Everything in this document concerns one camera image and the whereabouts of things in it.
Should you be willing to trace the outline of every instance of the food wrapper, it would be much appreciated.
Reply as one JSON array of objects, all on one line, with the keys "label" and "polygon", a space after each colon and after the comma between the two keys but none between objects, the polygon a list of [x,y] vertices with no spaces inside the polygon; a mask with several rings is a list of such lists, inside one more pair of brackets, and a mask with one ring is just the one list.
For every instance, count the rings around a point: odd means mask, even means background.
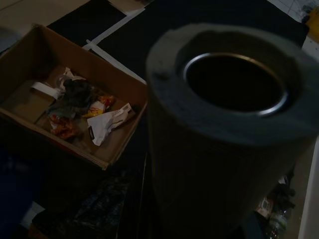
[{"label": "food wrapper", "polygon": [[93,143],[100,146],[109,133],[123,124],[132,112],[130,104],[126,104],[118,111],[107,112],[88,119],[88,129]]},{"label": "food wrapper", "polygon": [[91,118],[94,116],[99,116],[103,114],[114,102],[113,96],[99,96],[98,101],[94,102],[89,110],[88,113],[83,115],[83,118]]},{"label": "food wrapper", "polygon": [[52,126],[51,133],[61,139],[66,140],[79,134],[79,130],[71,119],[51,115],[49,120]]}]

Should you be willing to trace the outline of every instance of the cylinder opening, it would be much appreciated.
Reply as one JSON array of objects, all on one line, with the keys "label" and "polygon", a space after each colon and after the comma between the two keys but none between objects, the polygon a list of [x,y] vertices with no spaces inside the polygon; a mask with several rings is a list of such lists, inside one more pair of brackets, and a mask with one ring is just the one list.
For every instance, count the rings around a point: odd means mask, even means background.
[{"label": "cylinder opening", "polygon": [[235,112],[273,114],[288,97],[285,84],[271,69],[236,54],[199,55],[186,64],[183,78],[203,99]]}]

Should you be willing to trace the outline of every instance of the white tape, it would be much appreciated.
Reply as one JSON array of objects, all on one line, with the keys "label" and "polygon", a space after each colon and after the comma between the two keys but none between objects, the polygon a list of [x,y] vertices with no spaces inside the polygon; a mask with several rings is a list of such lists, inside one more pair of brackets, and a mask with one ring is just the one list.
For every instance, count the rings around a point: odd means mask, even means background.
[{"label": "white tape", "polygon": [[92,49],[92,51],[94,51],[96,54],[101,56],[104,60],[108,61],[111,65],[113,65],[114,67],[120,69],[124,73],[126,73],[126,74],[134,77],[135,79],[141,81],[143,84],[146,84],[145,80],[143,80],[140,76],[138,76],[133,71],[131,71],[129,68],[124,66],[121,62],[117,61],[110,54],[106,53],[100,47],[98,47],[94,43],[90,42],[89,40],[86,40],[86,41],[87,41],[88,45],[90,46],[90,49]]},{"label": "white tape", "polygon": [[38,91],[41,91],[49,96],[52,96],[54,97],[56,100],[59,98],[60,96],[60,92],[54,88],[51,88],[43,83],[40,83],[40,82],[35,82],[31,88],[34,88]]},{"label": "white tape", "polygon": [[[122,20],[118,21],[117,23],[115,23],[113,26],[111,26],[109,29],[107,29],[106,31],[102,32],[100,35],[98,35],[97,37],[95,37],[91,42],[94,43],[95,45],[99,44],[104,38],[108,37],[109,35],[111,35],[113,32],[115,32],[116,30],[118,30],[119,28],[121,28],[122,26],[124,26],[126,23],[128,23],[130,20],[132,20],[134,17],[136,17],[137,15],[139,15],[140,13],[142,13],[145,9],[139,9],[134,11],[133,14],[124,17]],[[90,45],[86,44],[85,46],[83,46],[83,48],[85,50],[90,50]]]}]

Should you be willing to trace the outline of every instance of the plastic wrapper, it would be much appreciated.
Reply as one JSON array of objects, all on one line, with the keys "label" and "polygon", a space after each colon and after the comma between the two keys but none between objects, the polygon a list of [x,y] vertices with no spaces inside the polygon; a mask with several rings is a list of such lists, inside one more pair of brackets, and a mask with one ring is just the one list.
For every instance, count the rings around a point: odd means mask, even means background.
[{"label": "plastic wrapper", "polygon": [[91,118],[103,114],[114,103],[113,96],[99,96],[98,101],[94,102],[87,114],[83,115],[83,118]]},{"label": "plastic wrapper", "polygon": [[59,117],[57,115],[49,116],[50,124],[52,126],[51,133],[58,136],[61,139],[69,139],[79,134],[79,130],[76,127],[73,120],[67,117]]}]

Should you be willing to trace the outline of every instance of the trash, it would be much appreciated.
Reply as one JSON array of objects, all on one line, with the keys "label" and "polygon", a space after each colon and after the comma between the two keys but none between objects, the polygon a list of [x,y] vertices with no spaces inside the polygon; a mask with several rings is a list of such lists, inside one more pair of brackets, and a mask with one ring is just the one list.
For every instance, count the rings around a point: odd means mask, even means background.
[{"label": "trash", "polygon": [[49,120],[53,128],[51,133],[61,139],[66,140],[79,134],[79,130],[71,119],[59,117],[57,115],[51,115]]},{"label": "trash", "polygon": [[74,76],[73,73],[71,72],[70,68],[65,68],[65,72],[62,75],[59,75],[57,79],[55,80],[55,87],[58,88],[60,91],[65,92],[65,87],[64,87],[64,81],[66,80],[86,80],[85,78],[81,76]]},{"label": "trash", "polygon": [[83,118],[91,118],[94,116],[99,116],[99,115],[103,114],[104,112],[105,112],[105,105],[99,101],[96,101],[90,106],[88,113],[83,115],[82,117]]},{"label": "trash", "polygon": [[69,68],[55,81],[56,88],[36,82],[32,85],[56,99],[47,110],[51,133],[61,139],[70,139],[80,131],[74,119],[77,116],[88,119],[89,133],[93,143],[100,146],[112,129],[121,125],[130,112],[130,104],[118,111],[105,113],[114,103],[113,96],[106,96],[98,88],[94,88],[85,78],[74,76]]},{"label": "trash", "polygon": [[98,101],[94,102],[89,110],[88,113],[83,115],[83,118],[91,118],[94,116],[101,115],[105,113],[105,111],[114,103],[113,96],[99,96]]},{"label": "trash", "polygon": [[88,108],[92,100],[92,86],[87,80],[67,79],[63,82],[63,101],[75,108]]},{"label": "trash", "polygon": [[105,105],[105,109],[107,110],[115,101],[113,96],[99,96],[99,102]]},{"label": "trash", "polygon": [[120,126],[127,120],[132,111],[130,104],[126,104],[118,111],[107,112],[99,116],[89,118],[88,129],[93,143],[100,146],[112,129]]},{"label": "trash", "polygon": [[263,198],[263,200],[259,203],[257,209],[255,210],[257,213],[262,215],[264,218],[268,219],[273,210],[274,201],[267,199],[267,197]]}]

